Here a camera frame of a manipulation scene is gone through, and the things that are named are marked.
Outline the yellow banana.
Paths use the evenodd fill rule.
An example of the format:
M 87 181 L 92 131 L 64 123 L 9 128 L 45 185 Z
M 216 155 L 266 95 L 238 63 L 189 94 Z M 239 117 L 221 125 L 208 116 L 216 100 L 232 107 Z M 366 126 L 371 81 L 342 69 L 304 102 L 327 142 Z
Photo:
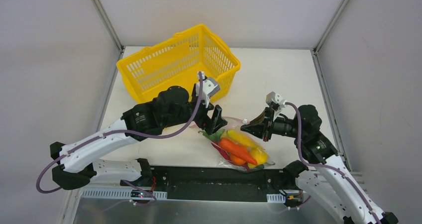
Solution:
M 236 142 L 240 145 L 243 145 L 245 147 L 249 147 L 249 148 L 252 148 L 252 149 L 259 148 L 259 145 L 253 139 L 251 139 L 248 135 L 246 135 L 246 134 L 244 134 L 240 131 L 237 131 L 235 129 L 228 129 L 226 131 L 226 136 L 230 140 L 232 140 L 232 141 L 234 141 L 234 142 Z

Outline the clear zip top bag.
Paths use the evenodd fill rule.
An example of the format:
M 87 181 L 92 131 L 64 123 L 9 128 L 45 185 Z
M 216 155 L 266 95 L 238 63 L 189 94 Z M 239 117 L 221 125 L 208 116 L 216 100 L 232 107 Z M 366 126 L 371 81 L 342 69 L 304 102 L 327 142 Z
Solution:
M 219 153 L 217 167 L 234 169 L 242 173 L 250 173 L 275 165 L 265 148 L 251 135 L 240 130 L 246 119 L 226 116 L 227 125 L 213 134 L 207 134 L 197 126 L 192 126 L 205 137 L 210 145 Z

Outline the red chili pepper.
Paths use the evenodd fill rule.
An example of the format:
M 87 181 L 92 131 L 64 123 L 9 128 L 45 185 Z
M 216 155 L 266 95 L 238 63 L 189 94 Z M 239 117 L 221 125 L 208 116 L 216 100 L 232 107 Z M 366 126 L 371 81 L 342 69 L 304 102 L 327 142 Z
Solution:
M 232 168 L 245 173 L 251 172 L 251 169 L 246 164 L 235 164 L 230 158 L 229 154 L 223 149 L 221 149 L 217 144 L 211 142 L 211 145 L 220 153 L 222 158 L 226 161 L 226 163 L 229 163 Z

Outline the yellow lemon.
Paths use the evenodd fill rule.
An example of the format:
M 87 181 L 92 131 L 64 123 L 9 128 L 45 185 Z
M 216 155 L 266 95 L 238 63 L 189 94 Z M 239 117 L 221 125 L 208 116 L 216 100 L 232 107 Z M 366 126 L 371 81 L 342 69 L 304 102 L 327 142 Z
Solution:
M 248 167 L 251 169 L 257 167 L 258 165 L 266 163 L 269 158 L 268 154 L 261 148 L 251 149 L 249 151 L 249 154 L 252 158 L 254 158 L 257 161 L 257 165 L 248 163 Z

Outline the orange tangerine with leaf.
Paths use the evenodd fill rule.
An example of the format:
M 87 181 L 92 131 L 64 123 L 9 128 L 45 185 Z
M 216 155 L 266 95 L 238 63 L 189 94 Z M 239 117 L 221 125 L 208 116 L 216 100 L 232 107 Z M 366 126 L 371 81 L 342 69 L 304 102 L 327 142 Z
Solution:
M 243 166 L 246 164 L 246 161 L 242 160 L 241 158 L 238 158 L 237 156 L 231 153 L 229 154 L 229 157 L 230 157 L 231 162 L 237 166 Z

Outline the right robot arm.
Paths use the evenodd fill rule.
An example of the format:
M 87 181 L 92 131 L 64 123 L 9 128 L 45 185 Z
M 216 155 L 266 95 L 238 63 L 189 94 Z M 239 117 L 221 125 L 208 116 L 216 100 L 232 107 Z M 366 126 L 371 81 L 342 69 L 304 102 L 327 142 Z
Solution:
M 304 190 L 330 215 L 343 224 L 397 224 L 392 212 L 382 210 L 363 191 L 347 169 L 337 149 L 321 132 L 322 120 L 313 105 L 295 106 L 293 119 L 278 117 L 272 107 L 241 130 L 268 141 L 272 135 L 294 138 L 299 159 L 283 171 L 283 184 Z

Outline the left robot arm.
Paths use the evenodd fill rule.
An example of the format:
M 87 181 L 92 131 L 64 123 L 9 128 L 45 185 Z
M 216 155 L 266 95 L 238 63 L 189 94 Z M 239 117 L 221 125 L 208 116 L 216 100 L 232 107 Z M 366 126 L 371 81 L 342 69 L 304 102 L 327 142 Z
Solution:
M 56 161 L 52 179 L 64 190 L 74 190 L 92 181 L 130 181 L 147 186 L 152 173 L 146 160 L 103 160 L 121 147 L 145 139 L 163 139 L 163 130 L 194 122 L 208 135 L 226 125 L 220 106 L 210 98 L 220 90 L 209 81 L 195 84 L 192 93 L 180 86 L 162 91 L 153 100 L 135 105 L 124 112 L 109 127 L 73 144 L 54 142 L 50 145 L 51 157 Z

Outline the green leaf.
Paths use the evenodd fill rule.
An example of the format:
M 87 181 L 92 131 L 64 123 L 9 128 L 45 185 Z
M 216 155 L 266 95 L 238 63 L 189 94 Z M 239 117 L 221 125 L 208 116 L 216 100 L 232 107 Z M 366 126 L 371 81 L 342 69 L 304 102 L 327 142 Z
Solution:
M 218 143 L 224 133 L 225 133 L 225 129 L 220 129 L 213 134 L 207 134 L 205 131 L 203 131 L 202 135 L 208 140 L 210 140 L 211 142 Z

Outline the yellow plastic basket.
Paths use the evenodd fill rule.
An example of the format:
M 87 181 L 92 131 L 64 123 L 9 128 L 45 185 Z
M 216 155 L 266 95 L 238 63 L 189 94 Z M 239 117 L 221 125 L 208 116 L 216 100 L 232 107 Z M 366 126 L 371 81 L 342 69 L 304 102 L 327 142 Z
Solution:
M 137 103 L 155 98 L 170 86 L 192 91 L 198 72 L 214 78 L 220 91 L 215 102 L 226 96 L 240 61 L 226 43 L 204 24 L 195 25 L 152 47 L 129 55 L 116 64 L 130 96 Z

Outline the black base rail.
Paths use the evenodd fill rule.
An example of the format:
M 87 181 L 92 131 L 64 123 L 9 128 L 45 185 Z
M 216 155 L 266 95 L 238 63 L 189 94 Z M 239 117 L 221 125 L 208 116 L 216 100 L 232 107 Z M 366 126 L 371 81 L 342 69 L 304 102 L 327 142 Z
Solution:
M 294 179 L 279 169 L 243 173 L 224 168 L 152 166 L 129 184 L 164 192 L 168 200 L 274 201 L 295 207 L 307 199 Z

